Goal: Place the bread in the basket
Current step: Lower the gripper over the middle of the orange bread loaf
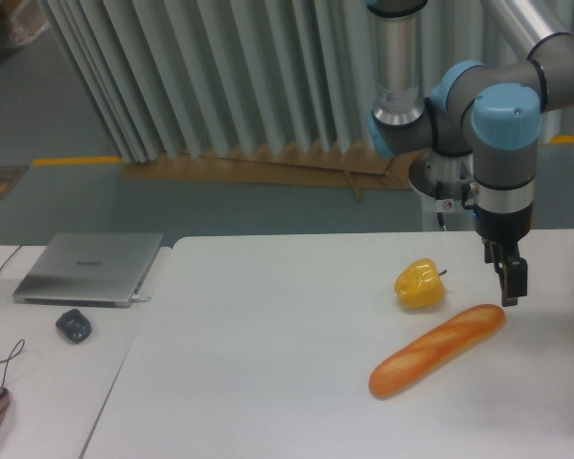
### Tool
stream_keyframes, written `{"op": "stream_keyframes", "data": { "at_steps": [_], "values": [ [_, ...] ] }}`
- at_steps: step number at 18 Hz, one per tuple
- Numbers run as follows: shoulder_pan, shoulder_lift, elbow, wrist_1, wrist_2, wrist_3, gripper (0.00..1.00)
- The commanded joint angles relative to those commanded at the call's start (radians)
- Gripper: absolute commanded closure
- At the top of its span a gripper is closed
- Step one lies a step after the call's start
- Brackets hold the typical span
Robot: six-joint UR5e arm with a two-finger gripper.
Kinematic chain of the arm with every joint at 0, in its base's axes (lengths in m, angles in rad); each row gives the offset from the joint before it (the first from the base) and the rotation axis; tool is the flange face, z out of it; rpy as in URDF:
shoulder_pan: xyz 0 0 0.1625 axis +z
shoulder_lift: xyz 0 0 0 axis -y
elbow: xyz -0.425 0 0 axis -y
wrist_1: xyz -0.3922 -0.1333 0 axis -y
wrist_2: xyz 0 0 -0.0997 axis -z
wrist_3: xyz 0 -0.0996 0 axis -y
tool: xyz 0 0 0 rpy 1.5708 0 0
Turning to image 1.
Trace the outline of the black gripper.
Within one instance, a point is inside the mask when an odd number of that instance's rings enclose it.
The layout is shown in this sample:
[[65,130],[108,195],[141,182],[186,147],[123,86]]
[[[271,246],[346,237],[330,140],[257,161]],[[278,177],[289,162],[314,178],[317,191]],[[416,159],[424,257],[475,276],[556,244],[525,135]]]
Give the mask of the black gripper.
[[528,265],[524,258],[502,262],[499,243],[517,243],[525,237],[532,226],[533,204],[510,213],[496,213],[475,205],[473,212],[475,231],[483,240],[484,262],[492,264],[501,275],[501,304],[515,306],[521,297],[527,296]]

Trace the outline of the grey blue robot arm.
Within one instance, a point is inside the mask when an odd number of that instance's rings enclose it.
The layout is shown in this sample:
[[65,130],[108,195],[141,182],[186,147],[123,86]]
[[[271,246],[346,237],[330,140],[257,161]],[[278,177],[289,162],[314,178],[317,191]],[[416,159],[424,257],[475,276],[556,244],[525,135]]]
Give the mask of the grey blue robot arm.
[[531,228],[542,117],[574,106],[574,35],[541,2],[486,1],[518,62],[458,62],[423,96],[417,34],[424,3],[365,6],[376,24],[379,85],[367,117],[374,146],[384,158],[429,150],[424,193],[459,200],[472,213],[501,302],[513,306],[527,294],[519,241]]

